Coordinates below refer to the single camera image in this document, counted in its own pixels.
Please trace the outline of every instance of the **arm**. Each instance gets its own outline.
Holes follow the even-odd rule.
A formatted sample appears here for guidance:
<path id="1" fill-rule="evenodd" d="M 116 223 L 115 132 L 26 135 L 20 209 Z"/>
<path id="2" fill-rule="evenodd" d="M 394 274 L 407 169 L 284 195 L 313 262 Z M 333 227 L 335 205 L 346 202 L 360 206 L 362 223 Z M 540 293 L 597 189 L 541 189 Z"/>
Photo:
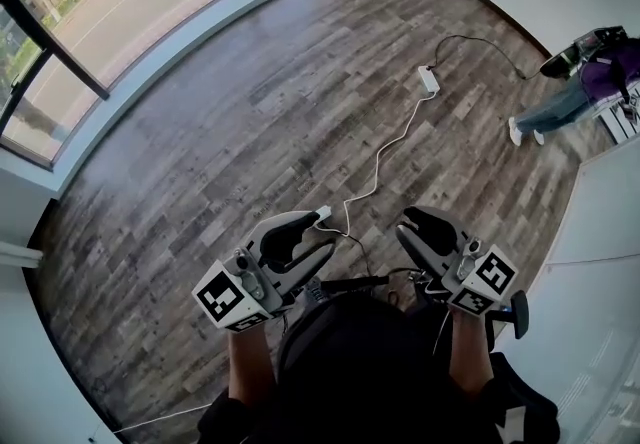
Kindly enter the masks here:
<path id="1" fill-rule="evenodd" d="M 453 341 L 449 375 L 469 397 L 477 397 L 493 378 L 484 320 L 450 309 Z"/>
<path id="2" fill-rule="evenodd" d="M 240 334 L 229 333 L 229 389 L 198 423 L 199 444 L 239 444 L 252 431 L 260 406 L 275 388 L 275 377 L 264 334 L 258 325 Z"/>
<path id="3" fill-rule="evenodd" d="M 276 385 L 264 325 L 229 333 L 229 398 L 254 407 L 266 401 Z"/>

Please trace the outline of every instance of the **power adapter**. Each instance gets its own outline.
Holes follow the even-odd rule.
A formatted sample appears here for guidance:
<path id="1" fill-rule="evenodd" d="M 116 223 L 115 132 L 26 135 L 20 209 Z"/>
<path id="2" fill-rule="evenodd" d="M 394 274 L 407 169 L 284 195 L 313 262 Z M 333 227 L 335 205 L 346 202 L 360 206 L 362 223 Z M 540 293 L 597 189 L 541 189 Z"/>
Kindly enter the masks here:
<path id="1" fill-rule="evenodd" d="M 427 87 L 429 92 L 432 94 L 440 92 L 440 85 L 438 85 L 438 80 L 436 80 L 436 76 L 430 67 L 426 65 L 418 67 L 418 74 L 420 74 L 422 83 L 424 83 L 424 86 Z"/>

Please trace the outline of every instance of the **black shirt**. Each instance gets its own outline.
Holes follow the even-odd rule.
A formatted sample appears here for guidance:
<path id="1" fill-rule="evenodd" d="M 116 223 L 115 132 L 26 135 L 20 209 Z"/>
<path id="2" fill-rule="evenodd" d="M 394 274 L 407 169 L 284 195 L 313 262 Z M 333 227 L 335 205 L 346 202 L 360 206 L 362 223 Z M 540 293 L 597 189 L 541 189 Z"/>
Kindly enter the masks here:
<path id="1" fill-rule="evenodd" d="M 497 425 L 521 398 L 496 375 L 477 400 L 467 399 L 448 375 L 450 327 L 438 344 L 446 360 L 432 357 L 438 314 L 416 326 L 362 295 L 321 305 L 285 336 L 273 399 L 249 410 L 221 396 L 198 425 L 199 442 L 503 442 Z M 527 442 L 557 442 L 553 411 L 531 405 Z"/>

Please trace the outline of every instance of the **black strap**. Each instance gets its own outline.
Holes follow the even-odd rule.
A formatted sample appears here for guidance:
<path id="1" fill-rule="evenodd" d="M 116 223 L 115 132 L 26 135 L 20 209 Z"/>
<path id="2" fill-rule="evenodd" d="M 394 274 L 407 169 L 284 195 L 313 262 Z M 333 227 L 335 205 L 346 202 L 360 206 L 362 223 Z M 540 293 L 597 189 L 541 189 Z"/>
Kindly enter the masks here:
<path id="1" fill-rule="evenodd" d="M 618 57 L 612 60 L 609 72 L 611 73 L 611 80 L 616 84 L 620 94 L 622 94 L 624 102 L 629 104 L 631 102 L 631 96 L 629 96 L 629 91 L 627 90 L 627 74 Z"/>

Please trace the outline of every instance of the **purple shirt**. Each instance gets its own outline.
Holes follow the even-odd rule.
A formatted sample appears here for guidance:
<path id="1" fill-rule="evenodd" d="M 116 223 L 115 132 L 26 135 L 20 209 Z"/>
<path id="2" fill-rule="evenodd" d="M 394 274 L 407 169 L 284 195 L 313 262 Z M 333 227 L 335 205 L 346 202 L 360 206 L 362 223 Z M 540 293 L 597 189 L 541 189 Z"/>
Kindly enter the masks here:
<path id="1" fill-rule="evenodd" d="M 611 60 L 614 58 L 620 61 L 629 86 L 640 78 L 640 39 L 629 39 L 620 46 L 596 53 L 591 61 L 582 67 L 582 85 L 592 102 L 620 92 L 611 76 Z"/>

